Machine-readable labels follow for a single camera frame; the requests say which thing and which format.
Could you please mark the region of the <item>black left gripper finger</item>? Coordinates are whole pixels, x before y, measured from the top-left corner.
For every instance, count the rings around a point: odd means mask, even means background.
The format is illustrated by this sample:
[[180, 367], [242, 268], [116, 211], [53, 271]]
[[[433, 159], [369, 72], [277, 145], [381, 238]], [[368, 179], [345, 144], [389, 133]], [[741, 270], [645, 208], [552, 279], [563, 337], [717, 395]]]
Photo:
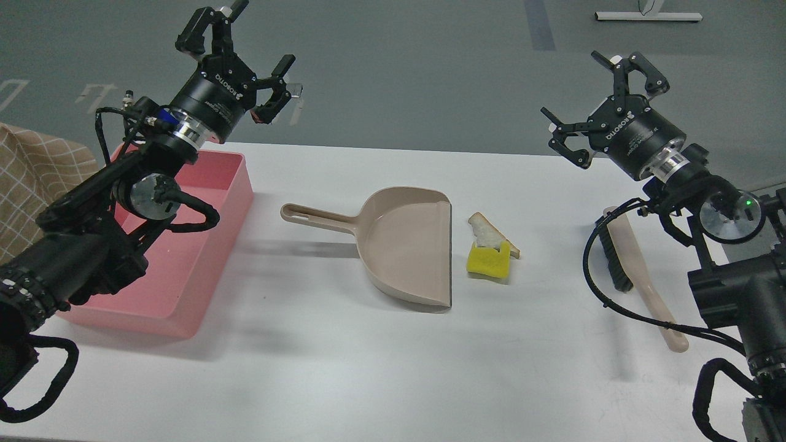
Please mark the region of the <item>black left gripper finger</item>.
[[175, 40], [175, 48], [197, 61], [209, 55], [234, 54], [232, 24], [248, 4], [248, 1], [235, 1], [229, 6], [218, 9], [213, 7], [197, 9]]
[[256, 104], [252, 108], [252, 119], [255, 123], [271, 124], [292, 98], [302, 97], [303, 84], [287, 83], [286, 80], [287, 72], [296, 60], [297, 57], [294, 54], [286, 54], [273, 68], [270, 75], [252, 81], [255, 91], [270, 91], [270, 97], [263, 104]]

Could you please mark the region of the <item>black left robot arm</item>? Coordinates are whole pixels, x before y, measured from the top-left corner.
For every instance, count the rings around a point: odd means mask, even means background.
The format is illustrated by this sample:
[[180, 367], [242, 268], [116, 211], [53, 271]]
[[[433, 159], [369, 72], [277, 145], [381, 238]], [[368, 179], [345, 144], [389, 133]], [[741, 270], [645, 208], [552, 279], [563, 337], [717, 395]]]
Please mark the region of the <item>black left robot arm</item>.
[[[3, 422], [28, 422], [48, 411], [75, 372], [76, 343], [37, 335], [45, 321], [143, 277], [145, 254], [164, 232], [198, 233], [218, 225], [218, 210], [177, 184], [183, 166], [197, 161], [205, 142], [224, 143], [245, 114], [269, 124], [292, 100], [286, 74], [293, 54], [260, 77], [234, 50], [232, 24], [247, 6], [236, 1], [194, 11], [175, 47], [197, 69], [171, 103], [127, 93], [121, 108], [95, 110], [106, 165], [39, 213], [42, 238], [2, 264], [2, 395], [30, 372], [39, 349], [66, 352], [39, 401], [25, 409], [2, 402]], [[104, 137], [106, 113], [120, 115], [124, 125], [115, 159]]]

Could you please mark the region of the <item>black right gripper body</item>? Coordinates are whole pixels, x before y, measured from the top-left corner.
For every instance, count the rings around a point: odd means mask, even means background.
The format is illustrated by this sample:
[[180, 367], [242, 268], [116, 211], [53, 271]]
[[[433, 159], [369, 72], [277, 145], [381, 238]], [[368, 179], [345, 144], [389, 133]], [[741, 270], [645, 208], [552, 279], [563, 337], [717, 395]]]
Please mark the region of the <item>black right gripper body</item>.
[[635, 181], [652, 175], [650, 163], [665, 148], [682, 151], [684, 131], [652, 109], [648, 98], [627, 95], [621, 104], [608, 97], [587, 119], [590, 147], [606, 154]]

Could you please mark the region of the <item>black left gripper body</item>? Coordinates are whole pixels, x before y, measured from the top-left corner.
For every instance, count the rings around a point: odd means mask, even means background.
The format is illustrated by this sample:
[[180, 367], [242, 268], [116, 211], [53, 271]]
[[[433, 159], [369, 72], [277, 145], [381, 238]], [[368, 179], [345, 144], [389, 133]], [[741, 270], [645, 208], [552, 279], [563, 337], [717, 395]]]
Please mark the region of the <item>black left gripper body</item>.
[[214, 142], [223, 144], [256, 104], [257, 93], [251, 87], [254, 78], [256, 74], [238, 56], [209, 55], [169, 106], [206, 125]]

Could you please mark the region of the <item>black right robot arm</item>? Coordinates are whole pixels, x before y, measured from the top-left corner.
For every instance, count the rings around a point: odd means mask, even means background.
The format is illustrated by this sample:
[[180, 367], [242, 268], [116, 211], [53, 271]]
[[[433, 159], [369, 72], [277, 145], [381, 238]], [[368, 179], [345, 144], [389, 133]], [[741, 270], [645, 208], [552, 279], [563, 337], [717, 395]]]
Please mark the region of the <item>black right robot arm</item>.
[[[613, 76], [611, 95], [583, 122], [565, 123], [550, 110], [548, 145], [587, 169], [606, 154], [629, 178], [644, 181], [646, 199], [607, 210], [582, 252], [589, 289], [605, 308], [656, 325], [679, 349], [685, 336], [707, 339], [744, 356], [747, 371], [724, 358], [702, 366], [691, 416], [708, 440], [727, 441], [711, 424], [715, 380], [722, 373], [744, 389], [742, 425], [748, 441], [784, 440], [784, 189], [774, 196], [741, 190], [707, 167], [707, 149], [652, 108], [670, 90], [642, 53], [592, 58]], [[626, 213], [656, 215], [664, 232], [693, 248], [699, 269], [687, 274], [702, 327], [679, 324], [652, 288]]]

